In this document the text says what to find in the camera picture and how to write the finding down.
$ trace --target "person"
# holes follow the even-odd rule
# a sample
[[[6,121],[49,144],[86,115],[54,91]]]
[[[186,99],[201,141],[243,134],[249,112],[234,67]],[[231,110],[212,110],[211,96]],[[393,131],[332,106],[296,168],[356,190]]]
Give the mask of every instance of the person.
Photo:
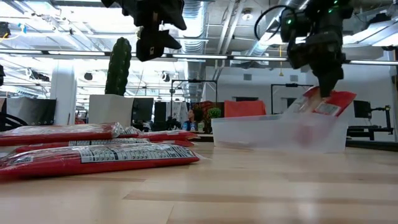
[[[198,131],[198,123],[202,120],[201,110],[190,109],[188,111],[188,121],[184,122],[182,129],[186,131]]]

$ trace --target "computer monitor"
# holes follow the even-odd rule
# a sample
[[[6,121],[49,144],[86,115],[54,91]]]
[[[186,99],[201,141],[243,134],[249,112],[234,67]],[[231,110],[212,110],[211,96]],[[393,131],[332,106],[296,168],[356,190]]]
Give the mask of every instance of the computer monitor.
[[[354,114],[356,118],[371,119],[371,103],[368,101],[354,100]]]
[[[150,121],[152,119],[153,98],[135,98],[132,104],[132,121]]]

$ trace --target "nutrition label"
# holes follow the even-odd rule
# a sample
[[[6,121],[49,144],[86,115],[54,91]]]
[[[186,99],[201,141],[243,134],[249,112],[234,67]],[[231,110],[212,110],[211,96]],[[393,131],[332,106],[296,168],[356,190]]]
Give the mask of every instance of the nutrition label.
[[[145,139],[109,139],[109,140],[91,140],[91,141],[70,141],[69,146],[95,146],[102,144],[132,144],[148,143]]]
[[[142,161],[150,159],[178,159],[195,157],[193,152],[174,145],[112,145],[75,149],[80,152],[81,163]]]

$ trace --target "desk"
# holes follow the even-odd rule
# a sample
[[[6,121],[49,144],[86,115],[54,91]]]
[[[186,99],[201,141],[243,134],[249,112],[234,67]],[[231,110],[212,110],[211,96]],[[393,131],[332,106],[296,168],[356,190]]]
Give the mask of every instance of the desk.
[[[1,223],[398,223],[397,153],[193,150],[211,160],[2,183]]]

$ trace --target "ceiling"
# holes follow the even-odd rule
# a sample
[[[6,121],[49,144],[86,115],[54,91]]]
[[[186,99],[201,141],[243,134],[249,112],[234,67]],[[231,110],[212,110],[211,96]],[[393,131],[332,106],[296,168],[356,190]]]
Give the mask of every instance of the ceiling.
[[[371,12],[382,7],[389,7],[392,3],[391,0],[355,0],[353,2],[358,12]],[[205,33],[203,34],[204,37],[200,39],[205,43],[203,53],[220,54],[220,52],[217,52],[218,44],[224,22],[227,20],[226,15],[231,10],[228,8],[231,3],[230,0],[210,0],[205,1],[204,4],[207,6],[205,11]],[[251,10],[253,18],[245,21],[242,19],[240,12],[232,12],[229,31],[233,31],[233,35],[231,36],[229,45],[225,47],[225,54],[245,52],[256,43],[253,34],[256,18],[270,6],[278,4],[278,0],[246,0],[242,1],[241,4],[243,9],[249,8]],[[232,26],[234,16],[238,16],[236,27]],[[3,0],[0,2],[0,22],[9,22],[12,34],[12,40],[4,39],[0,42],[0,49],[109,52],[112,50],[116,40],[123,36],[129,39],[133,46],[133,52],[135,52],[134,43],[137,40],[136,32],[138,28],[134,26],[132,17],[123,16],[119,7],[103,7],[99,0]],[[352,27],[357,29],[364,24],[357,17],[351,18],[351,22],[350,24],[345,22],[345,30],[351,30],[352,35],[350,36],[353,36],[353,34],[360,32],[360,30],[354,30]],[[26,27],[25,33],[21,32],[21,25],[22,28]],[[179,41],[187,39],[184,38],[184,36],[187,36],[185,35],[186,33],[180,32],[174,26],[165,26],[165,29],[170,29],[170,33]],[[225,35],[224,44],[227,42],[227,38],[228,35]],[[268,48],[266,53],[275,56],[282,54],[285,57],[285,45],[280,42],[279,35],[276,35],[270,41],[272,41],[272,44],[280,45],[281,48]],[[375,59],[382,56],[382,50],[379,47],[370,47],[369,44],[358,45],[355,41],[350,44],[351,47],[347,45],[350,48],[344,49],[349,58]],[[7,75],[5,83],[12,83],[19,92],[34,93],[41,98],[49,97],[50,83],[29,78],[27,68],[51,78],[54,60],[53,58],[40,57],[24,57],[21,60],[20,57],[0,54],[0,64],[5,67]],[[213,66],[213,63],[207,61],[206,65]],[[108,60],[105,59],[75,59],[75,70],[79,86],[79,104],[87,104],[88,101],[85,99],[88,98],[89,94],[102,94],[104,92],[107,67]],[[150,61],[144,63],[133,60],[129,70],[130,75],[126,96],[134,96],[135,94],[143,95],[145,91],[137,89],[137,87],[148,86],[151,91],[147,91],[147,95],[161,96],[164,99],[169,99],[170,82],[163,82],[159,78],[160,74],[166,72],[173,79],[186,79],[188,77],[187,69],[189,68],[187,68],[187,62],[184,60],[167,62]],[[242,68],[228,69],[228,73],[237,72],[242,74]],[[88,81],[84,79],[83,76],[86,72],[93,74],[93,80]],[[176,95],[183,99],[183,96],[188,96],[187,91],[192,90],[187,84],[181,84],[181,87],[182,90],[178,90]],[[6,87],[2,90],[4,92],[9,91],[10,93],[17,92],[11,87]],[[198,95],[200,95],[200,85],[197,85],[197,90]]]

